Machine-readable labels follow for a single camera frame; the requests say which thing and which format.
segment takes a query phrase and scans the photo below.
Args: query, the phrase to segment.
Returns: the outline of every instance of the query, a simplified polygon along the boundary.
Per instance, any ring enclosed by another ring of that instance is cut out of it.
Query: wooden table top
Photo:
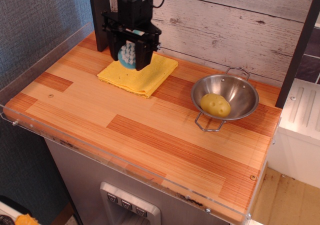
[[[176,59],[178,67],[143,98],[97,74],[113,60],[92,33],[11,99],[12,121],[118,169],[230,223],[241,224],[266,159],[281,109],[280,89],[249,82],[259,105],[248,117],[204,132],[191,101],[193,84],[209,67]],[[204,127],[219,120],[202,115]]]

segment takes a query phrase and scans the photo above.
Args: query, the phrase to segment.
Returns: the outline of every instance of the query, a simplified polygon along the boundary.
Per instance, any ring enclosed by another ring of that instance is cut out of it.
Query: black metal frame
[[[107,33],[103,31],[104,17],[102,12],[111,12],[110,0],[90,0],[96,47],[102,52],[108,46]]]
[[[302,32],[300,34],[300,38],[296,45],[295,51],[292,56],[291,63],[286,72],[280,94],[276,101],[275,106],[278,108],[283,108],[285,106],[287,97],[289,95],[292,83],[296,77],[298,67],[306,50],[308,41],[311,37],[311,33],[315,27],[317,18],[320,13],[320,0],[312,0],[309,12],[306,16],[304,26],[302,28]]]

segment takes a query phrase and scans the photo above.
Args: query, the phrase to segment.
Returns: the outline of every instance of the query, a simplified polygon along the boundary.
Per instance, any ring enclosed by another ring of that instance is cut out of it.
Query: metal colander
[[[246,79],[227,74],[230,69],[237,69],[247,74]],[[218,132],[226,122],[236,121],[252,114],[258,104],[259,95],[257,90],[248,82],[250,73],[241,67],[231,67],[225,74],[214,74],[201,78],[192,87],[191,99],[196,108],[200,111],[195,123],[205,132]],[[231,112],[226,117],[213,116],[200,107],[201,98],[210,93],[223,96],[231,106]],[[204,129],[198,119],[201,114],[205,114],[214,119],[222,120],[218,129]]]

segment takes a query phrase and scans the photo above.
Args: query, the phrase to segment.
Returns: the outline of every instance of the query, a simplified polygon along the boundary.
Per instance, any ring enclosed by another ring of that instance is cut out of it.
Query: black pole
[[[302,28],[302,32],[300,34],[300,38],[294,50],[290,66],[288,68],[288,71],[286,72],[279,97],[275,104],[275,106],[278,108],[282,109],[285,106],[288,94],[290,92],[290,88],[296,77],[298,67],[306,50],[308,41],[311,37],[311,33],[315,27],[317,18],[319,16],[319,12],[320,0],[312,0],[309,12],[305,19],[304,26]]]

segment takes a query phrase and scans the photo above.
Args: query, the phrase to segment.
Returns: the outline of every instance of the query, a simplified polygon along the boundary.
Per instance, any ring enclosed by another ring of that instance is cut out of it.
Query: wooden backdrop
[[[154,0],[157,6],[162,0]],[[281,87],[312,0],[165,0],[160,52]],[[116,9],[116,0],[110,0]]]

